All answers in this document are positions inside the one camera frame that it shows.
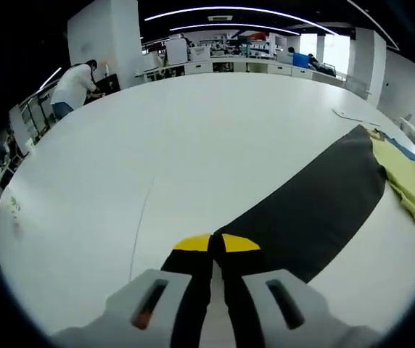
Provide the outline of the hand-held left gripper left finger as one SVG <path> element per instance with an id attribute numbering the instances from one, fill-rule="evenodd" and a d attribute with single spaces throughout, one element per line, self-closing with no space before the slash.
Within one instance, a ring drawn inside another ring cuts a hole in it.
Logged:
<path id="1" fill-rule="evenodd" d="M 148 269 L 108 297 L 83 327 L 53 336 L 56 347 L 198 347 L 210 301 L 210 234 L 178 242 L 160 269 Z"/>

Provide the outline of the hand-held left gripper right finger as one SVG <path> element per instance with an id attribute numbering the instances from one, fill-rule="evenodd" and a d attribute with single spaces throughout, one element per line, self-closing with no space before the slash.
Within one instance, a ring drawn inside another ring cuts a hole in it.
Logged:
<path id="1" fill-rule="evenodd" d="M 375 347 L 380 333 L 331 314 L 322 294 L 285 269 L 271 270 L 255 242 L 215 234 L 238 347 Z"/>

